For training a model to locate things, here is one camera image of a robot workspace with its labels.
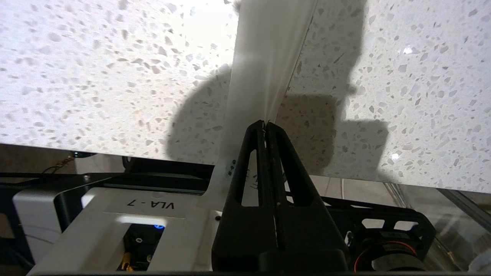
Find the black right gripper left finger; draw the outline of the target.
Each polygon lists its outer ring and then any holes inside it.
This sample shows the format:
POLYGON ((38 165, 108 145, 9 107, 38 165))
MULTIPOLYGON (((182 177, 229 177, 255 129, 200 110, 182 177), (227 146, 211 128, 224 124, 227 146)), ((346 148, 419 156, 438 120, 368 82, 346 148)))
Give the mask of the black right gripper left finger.
POLYGON ((244 135, 211 250, 214 271, 258 271, 260 255, 277 248, 275 198, 265 146, 264 121, 244 135), (242 197, 251 152, 256 151, 258 206, 243 206, 242 197))

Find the long green label packet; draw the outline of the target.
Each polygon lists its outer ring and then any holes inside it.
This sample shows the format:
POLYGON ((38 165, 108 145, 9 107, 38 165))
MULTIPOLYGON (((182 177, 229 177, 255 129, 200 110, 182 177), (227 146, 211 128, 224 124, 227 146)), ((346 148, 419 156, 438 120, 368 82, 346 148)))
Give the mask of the long green label packet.
POLYGON ((221 211, 232 161, 258 120, 275 121, 318 0, 242 0, 219 158, 198 206, 221 211))

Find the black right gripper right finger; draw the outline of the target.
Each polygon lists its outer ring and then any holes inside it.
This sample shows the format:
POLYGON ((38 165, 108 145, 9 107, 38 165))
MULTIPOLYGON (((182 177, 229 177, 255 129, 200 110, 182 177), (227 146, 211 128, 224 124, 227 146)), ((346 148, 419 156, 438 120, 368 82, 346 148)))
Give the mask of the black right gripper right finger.
POLYGON ((347 271, 347 247, 286 132, 267 124, 277 249, 268 271, 347 271))

